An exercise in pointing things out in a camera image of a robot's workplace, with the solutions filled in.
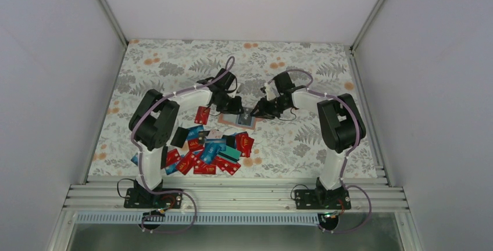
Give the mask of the black vip logo card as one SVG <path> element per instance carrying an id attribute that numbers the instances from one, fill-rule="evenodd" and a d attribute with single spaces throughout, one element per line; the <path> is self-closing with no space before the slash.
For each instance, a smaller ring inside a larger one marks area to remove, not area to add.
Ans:
<path id="1" fill-rule="evenodd" d="M 244 127 L 252 127 L 255 123 L 255 118 L 249 113 L 242 113 L 238 116 L 237 124 Z"/>

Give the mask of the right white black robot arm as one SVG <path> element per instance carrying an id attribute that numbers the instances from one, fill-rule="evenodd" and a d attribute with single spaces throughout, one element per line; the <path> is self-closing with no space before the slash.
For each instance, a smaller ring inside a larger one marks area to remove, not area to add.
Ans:
<path id="1" fill-rule="evenodd" d="M 318 116 L 321 137 L 329 152 L 313 193 L 316 204 L 328 209 L 344 198 L 348 156 L 366 135 L 358 108 L 350 94 L 334 96 L 314 91 L 309 85 L 296 86 L 288 72 L 276 75 L 272 82 L 277 91 L 273 93 L 270 83 L 266 83 L 262 88 L 266 95 L 257 102 L 251 116 L 275 119 L 287 109 L 303 109 Z"/>

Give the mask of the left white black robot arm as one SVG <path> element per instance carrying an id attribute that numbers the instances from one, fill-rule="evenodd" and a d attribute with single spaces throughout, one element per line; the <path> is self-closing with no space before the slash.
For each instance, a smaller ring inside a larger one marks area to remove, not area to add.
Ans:
<path id="1" fill-rule="evenodd" d="M 241 97 L 232 95 L 238 86 L 236 76 L 221 69 L 216 77 L 199 80 L 192 87 L 168 95 L 151 89 L 144 95 L 128 126 L 131 142 L 138 148 L 134 189 L 146 207 L 155 207 L 162 199 L 161 163 L 178 113 L 215 105 L 221 113 L 241 114 Z"/>

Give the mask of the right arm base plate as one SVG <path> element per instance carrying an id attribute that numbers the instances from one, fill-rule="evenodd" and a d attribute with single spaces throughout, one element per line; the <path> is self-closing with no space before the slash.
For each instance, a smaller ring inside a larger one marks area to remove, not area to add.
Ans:
<path id="1" fill-rule="evenodd" d="M 348 190 L 297 189 L 295 205 L 298 210 L 349 210 L 352 208 Z"/>

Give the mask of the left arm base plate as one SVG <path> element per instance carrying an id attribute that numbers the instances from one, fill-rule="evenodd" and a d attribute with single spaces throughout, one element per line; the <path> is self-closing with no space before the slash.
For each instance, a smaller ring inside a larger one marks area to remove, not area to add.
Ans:
<path id="1" fill-rule="evenodd" d="M 166 194 L 153 195 L 147 191 L 140 192 L 137 189 L 127 190 L 124 208 L 126 209 L 179 209 L 183 200 L 182 189 L 164 189 Z"/>

